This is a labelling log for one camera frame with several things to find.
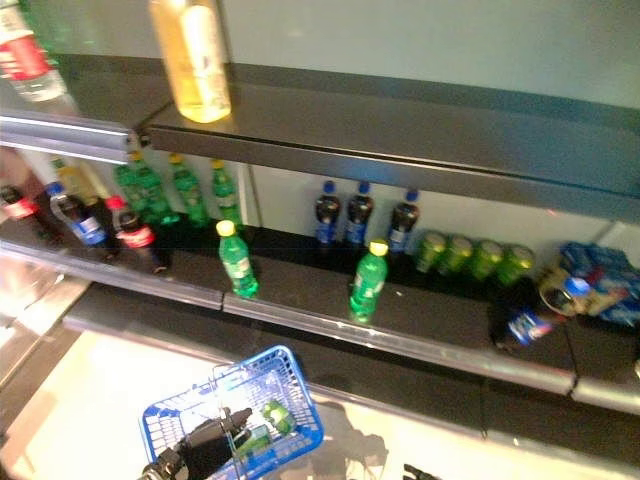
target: soda can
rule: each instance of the soda can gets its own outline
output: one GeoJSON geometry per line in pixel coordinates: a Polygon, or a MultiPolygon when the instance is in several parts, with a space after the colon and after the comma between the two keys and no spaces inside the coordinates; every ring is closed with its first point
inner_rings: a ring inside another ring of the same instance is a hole
{"type": "Polygon", "coordinates": [[[504,254],[504,259],[496,267],[496,277],[504,287],[513,285],[522,274],[533,268],[535,255],[522,245],[510,245],[504,254]]]}
{"type": "Polygon", "coordinates": [[[446,247],[447,240],[444,235],[435,231],[427,232],[416,255],[416,270],[427,273],[433,265],[438,263],[446,247]]]}
{"type": "Polygon", "coordinates": [[[459,272],[472,253],[473,245],[468,238],[462,235],[449,236],[447,248],[438,262],[438,273],[446,276],[459,272]]]}
{"type": "Polygon", "coordinates": [[[473,278],[483,281],[493,273],[502,261],[503,250],[491,240],[482,240],[476,244],[473,255],[469,259],[468,269],[473,278]]]}

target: red bottle cap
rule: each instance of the red bottle cap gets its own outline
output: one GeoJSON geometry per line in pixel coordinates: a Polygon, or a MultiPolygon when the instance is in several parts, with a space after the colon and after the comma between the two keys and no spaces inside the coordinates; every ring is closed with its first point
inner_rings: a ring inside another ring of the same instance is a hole
{"type": "Polygon", "coordinates": [[[117,210],[119,208],[124,208],[127,206],[127,204],[125,203],[124,200],[122,200],[122,197],[120,195],[114,195],[112,197],[107,198],[107,201],[105,203],[107,204],[107,208],[109,210],[117,210]]]}

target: green soda bottle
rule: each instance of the green soda bottle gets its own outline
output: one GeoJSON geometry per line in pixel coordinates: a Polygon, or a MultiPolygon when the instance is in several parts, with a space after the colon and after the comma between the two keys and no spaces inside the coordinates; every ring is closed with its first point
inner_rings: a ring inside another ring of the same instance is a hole
{"type": "Polygon", "coordinates": [[[349,304],[356,314],[369,315],[376,309],[378,296],[387,276],[387,262],[384,256],[389,246],[384,240],[372,240],[367,253],[356,272],[355,285],[349,304]]]}
{"type": "Polygon", "coordinates": [[[142,188],[138,185],[136,172],[129,165],[118,165],[113,172],[113,176],[122,189],[131,209],[140,217],[146,219],[148,202],[142,188]]]}
{"type": "Polygon", "coordinates": [[[173,184],[187,208],[189,220],[198,228],[206,227],[209,224],[209,214],[202,200],[198,179],[182,162],[182,155],[179,153],[170,154],[169,163],[173,168],[173,184]]]}
{"type": "Polygon", "coordinates": [[[222,160],[212,159],[211,167],[213,167],[213,193],[216,196],[222,218],[231,220],[241,229],[242,219],[238,210],[236,187],[233,184],[233,180],[224,169],[222,160]]]}
{"type": "Polygon", "coordinates": [[[148,202],[148,213],[146,218],[143,217],[144,221],[155,225],[171,225],[179,221],[180,215],[171,210],[158,174],[149,168],[140,152],[134,151],[130,157],[135,165],[136,181],[148,202]]]}
{"type": "Polygon", "coordinates": [[[220,260],[233,284],[233,291],[243,297],[251,297],[258,291],[258,281],[249,263],[249,249],[236,233],[231,220],[221,220],[216,225],[220,235],[220,260]]]}

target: red label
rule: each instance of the red label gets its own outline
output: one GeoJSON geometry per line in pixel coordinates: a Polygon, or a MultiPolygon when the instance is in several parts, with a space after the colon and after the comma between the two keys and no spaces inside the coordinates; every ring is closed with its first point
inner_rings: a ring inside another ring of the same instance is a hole
{"type": "Polygon", "coordinates": [[[135,232],[119,232],[118,238],[122,240],[127,247],[131,248],[146,247],[156,239],[151,229],[146,225],[135,232]]]}
{"type": "Polygon", "coordinates": [[[36,213],[38,211],[38,206],[28,199],[23,198],[16,203],[5,205],[4,211],[11,218],[20,219],[36,213]]]}
{"type": "Polygon", "coordinates": [[[0,66],[12,80],[30,80],[49,70],[47,56],[33,35],[9,40],[0,45],[0,66]]]}

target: bottle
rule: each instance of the bottle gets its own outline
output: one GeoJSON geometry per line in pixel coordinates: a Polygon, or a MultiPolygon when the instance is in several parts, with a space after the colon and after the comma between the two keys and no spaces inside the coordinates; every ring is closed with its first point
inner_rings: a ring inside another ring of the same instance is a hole
{"type": "Polygon", "coordinates": [[[407,190],[405,200],[393,209],[391,228],[389,229],[389,250],[391,253],[404,252],[409,242],[411,229],[420,216],[420,210],[414,205],[418,200],[418,191],[407,190]]]}
{"type": "Polygon", "coordinates": [[[368,195],[370,188],[369,182],[360,182],[358,195],[351,197],[347,207],[349,218],[347,220],[346,239],[347,242],[354,246],[364,244],[367,223],[373,212],[373,200],[368,195]]]}
{"type": "Polygon", "coordinates": [[[130,158],[136,172],[136,183],[142,188],[143,195],[147,199],[148,212],[145,222],[154,225],[172,225],[179,221],[180,215],[171,209],[158,174],[145,163],[140,152],[132,152],[130,158]]]}
{"type": "Polygon", "coordinates": [[[149,10],[180,113],[200,123],[228,115],[222,35],[212,2],[150,0],[149,10]]]}
{"type": "Polygon", "coordinates": [[[223,220],[231,220],[236,228],[242,228],[242,219],[238,210],[236,187],[233,179],[224,168],[224,162],[218,159],[211,160],[213,168],[213,194],[216,197],[218,208],[223,220]]]}
{"type": "Polygon", "coordinates": [[[153,273],[166,270],[167,263],[155,246],[156,238],[153,231],[140,221],[138,215],[130,210],[118,195],[108,198],[106,203],[109,210],[113,212],[113,226],[116,229],[117,238],[148,261],[152,265],[153,273]]]}
{"type": "Polygon", "coordinates": [[[30,102],[57,98],[67,87],[24,21],[18,3],[0,2],[0,66],[22,98],[30,102]]]}
{"type": "Polygon", "coordinates": [[[103,250],[107,258],[116,254],[117,249],[109,241],[104,228],[91,215],[82,200],[75,195],[65,193],[64,187],[59,182],[48,184],[46,189],[51,197],[51,211],[82,243],[103,250]]]}
{"type": "Polygon", "coordinates": [[[82,170],[73,165],[67,165],[62,158],[53,159],[51,165],[69,194],[79,197],[89,207],[98,202],[98,195],[82,170]]]}
{"type": "Polygon", "coordinates": [[[220,235],[220,259],[233,284],[234,293],[252,297],[258,291],[258,281],[249,262],[247,244],[238,237],[231,220],[221,220],[216,225],[220,235]]]}
{"type": "Polygon", "coordinates": [[[372,240],[367,253],[356,271],[353,292],[349,299],[351,310],[359,315],[370,315],[376,309],[378,296],[387,277],[387,262],[384,256],[389,246],[384,240],[372,240]]]}
{"type": "Polygon", "coordinates": [[[16,187],[0,186],[0,200],[2,200],[4,212],[14,220],[28,225],[39,239],[52,245],[60,243],[62,240],[60,231],[49,223],[40,213],[38,206],[25,198],[16,187]]]}
{"type": "Polygon", "coordinates": [[[209,224],[209,214],[204,206],[198,179],[184,165],[182,155],[170,154],[169,163],[173,168],[173,184],[184,202],[189,220],[198,228],[206,227],[209,224]]]}
{"type": "Polygon", "coordinates": [[[589,284],[576,277],[568,277],[562,283],[542,286],[540,300],[533,308],[516,310],[502,331],[492,334],[498,348],[515,350],[526,347],[549,333],[556,325],[566,322],[578,313],[583,313],[584,298],[589,293],[589,284]]]}
{"type": "Polygon", "coordinates": [[[316,238],[322,245],[330,245],[336,239],[336,223],[340,215],[340,200],[334,195],[336,184],[331,180],[324,182],[324,192],[316,200],[316,238]]]}

